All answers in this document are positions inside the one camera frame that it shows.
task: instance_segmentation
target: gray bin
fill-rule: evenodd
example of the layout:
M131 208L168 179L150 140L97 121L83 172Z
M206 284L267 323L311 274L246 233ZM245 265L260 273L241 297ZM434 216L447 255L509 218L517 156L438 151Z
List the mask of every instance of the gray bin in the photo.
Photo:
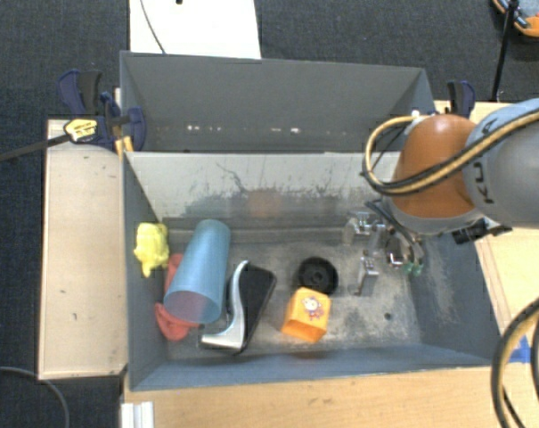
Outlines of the gray bin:
M361 147L391 115L433 108L423 70L122 53L121 90L123 106L141 105L149 123L145 152L129 153L122 170L133 391L490 364L499 331L471 244L428 239L418 277L378 259L375 284L349 294L364 242L343 245L342 227L375 198L359 176ZM396 156L386 154L381 175ZM171 250L184 251L204 218L232 230L228 276L250 259L278 279L238 357L198 347L222 321L168 343L153 313L163 271L144 278L133 254L140 222L162 221ZM278 330L292 274L314 255L340 282L328 333L313 345Z

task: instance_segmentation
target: blue tape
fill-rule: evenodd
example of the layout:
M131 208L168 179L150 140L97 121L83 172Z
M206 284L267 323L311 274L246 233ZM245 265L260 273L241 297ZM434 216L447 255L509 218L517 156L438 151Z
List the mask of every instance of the blue tape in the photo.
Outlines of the blue tape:
M523 336L519 346L510 354L509 363L530 363L530 345L526 336Z

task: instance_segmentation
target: bin floor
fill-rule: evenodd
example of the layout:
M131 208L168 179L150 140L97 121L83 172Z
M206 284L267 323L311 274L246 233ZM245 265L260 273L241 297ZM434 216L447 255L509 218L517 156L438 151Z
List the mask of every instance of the bin floor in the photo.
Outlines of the bin floor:
M340 238L340 234L339 228L336 236ZM380 274L368 276L362 295L354 296L351 293L356 287L365 241L357 238L352 245L347 246L340 243L339 239L318 242L314 240L314 234L305 235L306 239L294 243L271 243L271 240L261 239L259 243L249 240L232 244L229 268L235 268L247 259L258 267L272 271L277 277L273 295L242 356L421 342L408 276L389 267L381 254L375 255L375 266ZM172 230L170 241L173 251L183 251L184 245L180 242L184 239L176 239L176 232L173 233ZM315 344L280 332L287 303L295 291L295 273L300 263L309 257L327 259L339 274L339 288L331 295L327 333ZM214 324L191 330L183 341L170 342L169 358L178 360L226 357L227 354L219 350L204 350L199 347L202 334L217 333L223 329L224 314Z

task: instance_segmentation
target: wooden table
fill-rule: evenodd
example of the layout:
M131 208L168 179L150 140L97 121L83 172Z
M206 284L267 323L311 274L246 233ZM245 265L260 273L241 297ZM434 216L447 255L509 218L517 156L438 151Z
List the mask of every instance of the wooden table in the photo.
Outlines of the wooden table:
M500 106L478 103L471 117L478 121ZM503 330L539 296L539 231L487 237L477 249ZM510 364L505 384L526 426L539 428L530 365ZM137 393L126 378L124 401L153 401L157 428L499 426L489 367Z

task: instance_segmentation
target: yellow cable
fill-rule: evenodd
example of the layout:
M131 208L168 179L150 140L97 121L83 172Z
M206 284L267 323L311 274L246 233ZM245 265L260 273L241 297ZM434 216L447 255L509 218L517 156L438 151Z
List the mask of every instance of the yellow cable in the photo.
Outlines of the yellow cable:
M379 186L382 188L382 193L385 195L414 193L417 190L433 185L436 182L442 180L443 178L448 177L449 174L453 172L455 169L460 167L462 164L475 159L486 148L496 143L498 140L500 140L504 136L508 135L514 130L517 130L518 128L522 128L529 124L539 121L539 111L534 112L532 114L528 114L521 118L515 119L512 122L508 123L507 125L504 125L498 128L489 137L481 138L477 144L475 144L471 149L466 151L463 155L457 156L458 154L455 154L455 156L457 156L457 159L452 161L449 165L447 165L444 168L439 169L438 171L434 173L431 173L430 175L427 175L423 179L420 179L410 185L405 185L402 187L390 187L389 183L384 183L380 181L372 172L372 168L371 168L372 147L378 135L382 133L383 131L385 131L386 129L391 128L395 125L402 124L404 122L411 122L417 118L418 117L415 117L415 116L403 116L400 118L390 119L384 122L383 124L381 124L380 126L378 126L372 132L372 134L370 135L370 138L368 139L368 142L366 143L366 148L365 148L365 153L364 153L364 169L368 173L372 182L375 183L376 186Z

